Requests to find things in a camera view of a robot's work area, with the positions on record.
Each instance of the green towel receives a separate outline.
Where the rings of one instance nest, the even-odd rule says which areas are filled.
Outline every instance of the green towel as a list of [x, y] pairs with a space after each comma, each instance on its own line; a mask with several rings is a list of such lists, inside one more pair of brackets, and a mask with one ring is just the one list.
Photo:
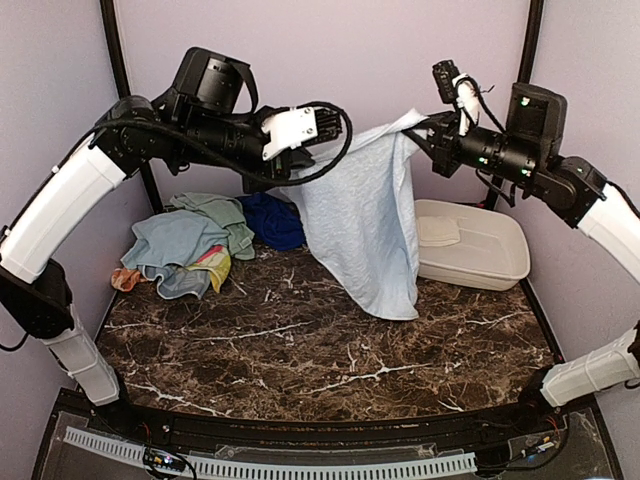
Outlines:
[[229, 253], [239, 260], [252, 260], [254, 233], [247, 227], [242, 204], [235, 198], [213, 193], [181, 193], [171, 198], [171, 205], [209, 217], [229, 232]]

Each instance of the yellow cloth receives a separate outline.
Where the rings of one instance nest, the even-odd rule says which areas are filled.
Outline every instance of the yellow cloth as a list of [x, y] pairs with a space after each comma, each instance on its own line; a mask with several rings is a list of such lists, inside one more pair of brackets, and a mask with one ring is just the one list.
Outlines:
[[207, 270], [211, 279], [211, 286], [220, 293], [220, 287], [226, 280], [231, 270], [231, 255], [227, 247], [216, 245], [202, 257], [200, 257], [193, 265], [189, 265], [187, 270]]

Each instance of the brown marble tabletop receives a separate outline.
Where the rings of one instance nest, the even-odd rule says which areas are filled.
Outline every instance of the brown marble tabletop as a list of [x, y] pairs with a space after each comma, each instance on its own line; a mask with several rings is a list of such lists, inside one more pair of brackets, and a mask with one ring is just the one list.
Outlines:
[[552, 363], [519, 286], [419, 279], [420, 318], [364, 313], [305, 248], [234, 261], [220, 294], [119, 294], [98, 346], [132, 400], [245, 419], [407, 418], [516, 400]]

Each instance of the plastic container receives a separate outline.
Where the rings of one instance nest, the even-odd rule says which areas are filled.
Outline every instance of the plastic container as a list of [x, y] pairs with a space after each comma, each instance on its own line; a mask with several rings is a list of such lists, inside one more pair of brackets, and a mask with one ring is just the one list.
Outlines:
[[416, 218], [451, 217], [460, 243], [420, 247], [418, 275], [486, 290], [508, 290], [531, 269], [527, 239], [520, 225], [502, 213], [436, 200], [416, 200]]

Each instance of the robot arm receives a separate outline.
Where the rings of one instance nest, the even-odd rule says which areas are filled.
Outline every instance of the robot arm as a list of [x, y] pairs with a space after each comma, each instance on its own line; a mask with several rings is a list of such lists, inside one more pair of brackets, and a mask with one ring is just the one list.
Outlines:
[[[244, 84], [251, 110], [233, 114]], [[163, 159], [174, 174], [189, 163], [232, 168], [243, 175], [245, 192], [251, 192], [311, 180], [288, 179], [293, 168], [313, 164], [305, 147], [340, 135], [341, 118], [345, 144], [320, 172], [333, 168], [349, 147], [349, 118], [331, 104], [257, 112], [256, 106], [247, 64], [192, 48], [167, 92], [153, 102], [140, 96], [117, 102], [0, 232], [0, 303], [50, 349], [103, 418], [122, 432], [139, 423], [124, 384], [82, 327], [64, 270], [51, 256], [106, 194], [152, 158]]]
[[[468, 121], [460, 107], [464, 98], [469, 101], [468, 96], [463, 98], [455, 88], [459, 72], [453, 62], [440, 62], [433, 73], [442, 101], [453, 104], [455, 111], [433, 115], [414, 127], [426, 130], [426, 139], [411, 130], [405, 132], [433, 160], [433, 171], [449, 178], [465, 164], [511, 181], [512, 188], [523, 190], [523, 198], [532, 195], [545, 202], [567, 225], [600, 244], [640, 283], [637, 210], [624, 192], [586, 160], [558, 154], [566, 100], [549, 90], [516, 83], [506, 129], [495, 132]], [[477, 84], [472, 79], [468, 83], [476, 87], [474, 95], [482, 104]], [[542, 410], [562, 406], [640, 378], [639, 364], [640, 323], [598, 350], [536, 372], [519, 401]]]

